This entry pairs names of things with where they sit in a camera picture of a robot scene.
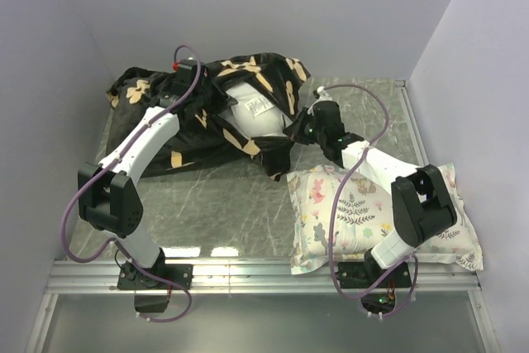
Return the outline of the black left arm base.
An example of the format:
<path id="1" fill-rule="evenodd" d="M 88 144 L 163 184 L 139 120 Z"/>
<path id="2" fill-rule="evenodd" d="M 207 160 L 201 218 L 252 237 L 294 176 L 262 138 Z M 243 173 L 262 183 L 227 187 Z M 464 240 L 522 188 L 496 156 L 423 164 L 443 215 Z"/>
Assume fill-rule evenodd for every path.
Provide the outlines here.
<path id="1" fill-rule="evenodd" d="M 117 280 L 117 290 L 134 293 L 134 308 L 139 316 L 152 322 L 168 322 L 169 318 L 160 318 L 168 308 L 173 293 L 186 294 L 188 302 L 183 311 L 176 316 L 180 319 L 188 313 L 192 305 L 190 289 L 193 279 L 193 265 L 191 264 L 162 264 L 156 265 L 147 273 L 139 271 L 132 263 L 125 263 Z"/>

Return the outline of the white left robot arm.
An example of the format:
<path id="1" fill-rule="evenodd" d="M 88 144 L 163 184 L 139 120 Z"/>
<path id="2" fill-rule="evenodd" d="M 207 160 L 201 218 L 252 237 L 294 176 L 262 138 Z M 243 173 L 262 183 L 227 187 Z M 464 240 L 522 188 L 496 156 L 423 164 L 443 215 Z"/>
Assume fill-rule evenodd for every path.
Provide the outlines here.
<path id="1" fill-rule="evenodd" d="M 144 208 L 136 187 L 162 146 L 179 132 L 183 106 L 207 74 L 196 60 L 174 66 L 169 87 L 152 98 L 124 141 L 98 164 L 86 164 L 78 172 L 80 218 L 123 249 L 139 266 L 136 276 L 148 289 L 165 282 L 167 269 L 159 263 L 161 249 L 141 225 Z"/>

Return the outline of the black floral plush pillowcase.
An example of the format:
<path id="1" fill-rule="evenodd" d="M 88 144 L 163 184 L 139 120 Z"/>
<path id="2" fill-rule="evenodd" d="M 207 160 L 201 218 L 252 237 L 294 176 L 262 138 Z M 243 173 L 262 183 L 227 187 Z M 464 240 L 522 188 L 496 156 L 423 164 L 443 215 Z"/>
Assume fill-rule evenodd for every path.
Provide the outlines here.
<path id="1" fill-rule="evenodd" d="M 249 83 L 294 121 L 299 113 L 299 91 L 310 77 L 298 59 L 277 53 L 238 55 L 205 64 L 201 88 L 193 91 L 184 108 L 179 132 L 170 138 L 149 163 L 146 174 L 168 174 L 244 155 L 278 181 L 291 169 L 293 141 L 285 137 L 246 139 L 227 130 L 218 114 L 225 106 L 221 90 Z"/>

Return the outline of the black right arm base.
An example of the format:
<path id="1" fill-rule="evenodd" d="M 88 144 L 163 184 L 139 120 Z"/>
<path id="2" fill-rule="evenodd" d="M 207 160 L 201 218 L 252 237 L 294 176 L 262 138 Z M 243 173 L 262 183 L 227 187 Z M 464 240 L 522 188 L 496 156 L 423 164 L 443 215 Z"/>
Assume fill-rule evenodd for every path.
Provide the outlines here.
<path id="1" fill-rule="evenodd" d="M 339 262 L 334 273 L 338 293 L 353 298 L 367 317 L 379 320 L 396 314 L 414 299 L 418 278 L 418 264 L 410 271 L 402 262 L 391 272 L 364 262 Z"/>

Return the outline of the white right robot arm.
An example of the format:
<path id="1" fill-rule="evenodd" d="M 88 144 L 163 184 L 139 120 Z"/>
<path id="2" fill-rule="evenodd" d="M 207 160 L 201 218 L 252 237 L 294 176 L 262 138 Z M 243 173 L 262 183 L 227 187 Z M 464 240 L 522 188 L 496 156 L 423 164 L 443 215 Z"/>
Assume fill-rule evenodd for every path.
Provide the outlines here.
<path id="1" fill-rule="evenodd" d="M 319 145 L 328 160 L 348 170 L 331 208 L 326 249 L 329 264 L 334 260 L 338 202 L 354 172 L 375 182 L 392 199 L 394 229 L 365 254 L 364 275 L 369 284 L 385 285 L 393 277 L 393 269 L 417 248 L 456 224 L 455 207 L 441 171 L 434 165 L 420 167 L 398 160 L 374 148 L 374 140 L 347 132 L 336 102 L 323 100 L 304 108 L 285 134 L 299 144 Z"/>

